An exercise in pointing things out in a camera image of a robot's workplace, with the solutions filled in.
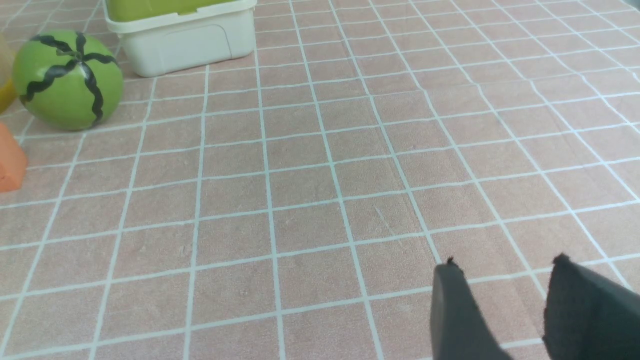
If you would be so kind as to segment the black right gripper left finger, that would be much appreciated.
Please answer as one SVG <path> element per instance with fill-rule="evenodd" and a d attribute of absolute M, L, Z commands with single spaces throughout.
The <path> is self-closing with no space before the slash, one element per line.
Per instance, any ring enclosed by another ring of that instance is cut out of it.
<path fill-rule="evenodd" d="M 433 272 L 430 344 L 435 360 L 510 360 L 489 329 L 462 269 L 452 257 Z"/>

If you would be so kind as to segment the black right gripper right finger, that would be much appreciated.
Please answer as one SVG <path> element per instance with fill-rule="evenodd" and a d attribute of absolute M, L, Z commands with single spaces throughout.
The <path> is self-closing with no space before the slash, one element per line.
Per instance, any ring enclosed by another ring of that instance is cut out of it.
<path fill-rule="evenodd" d="M 562 253 L 553 260 L 543 313 L 552 360 L 637 360 L 640 296 Z"/>

